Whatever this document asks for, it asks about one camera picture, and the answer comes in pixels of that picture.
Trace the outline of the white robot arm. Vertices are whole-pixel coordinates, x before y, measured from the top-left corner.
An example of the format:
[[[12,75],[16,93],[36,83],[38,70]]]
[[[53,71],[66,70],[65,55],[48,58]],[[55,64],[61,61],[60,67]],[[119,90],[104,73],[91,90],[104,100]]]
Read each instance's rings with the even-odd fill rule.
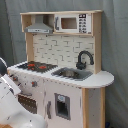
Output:
[[[27,111],[17,100],[20,89],[7,75],[7,64],[0,57],[0,125],[11,128],[46,128],[41,115]]]

